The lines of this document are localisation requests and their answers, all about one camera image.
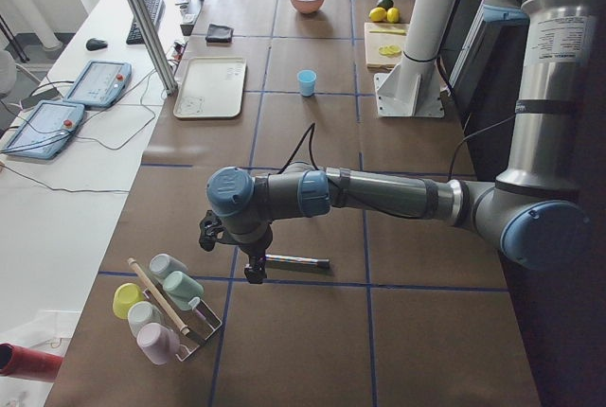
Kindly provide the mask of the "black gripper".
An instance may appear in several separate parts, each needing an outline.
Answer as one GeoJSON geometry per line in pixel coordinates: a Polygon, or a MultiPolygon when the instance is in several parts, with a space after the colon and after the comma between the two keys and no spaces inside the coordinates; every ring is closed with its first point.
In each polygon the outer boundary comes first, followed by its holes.
{"type": "Polygon", "coordinates": [[[263,249],[250,250],[248,253],[248,263],[245,265],[244,274],[250,284],[262,284],[267,278],[266,274],[266,254],[263,249]]]}

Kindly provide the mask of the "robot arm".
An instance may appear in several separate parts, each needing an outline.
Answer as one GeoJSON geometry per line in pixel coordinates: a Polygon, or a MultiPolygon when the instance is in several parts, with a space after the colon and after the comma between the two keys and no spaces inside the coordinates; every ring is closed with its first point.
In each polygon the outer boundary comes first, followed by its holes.
{"type": "Polygon", "coordinates": [[[605,0],[484,0],[489,21],[528,25],[508,167],[491,182],[437,183],[292,162],[276,174],[222,168],[208,180],[210,209],[199,242],[239,247],[252,284],[266,276],[274,221],[359,208],[409,220],[442,220],[473,231],[534,270],[584,256],[591,224],[570,179],[588,62],[605,0]]]}

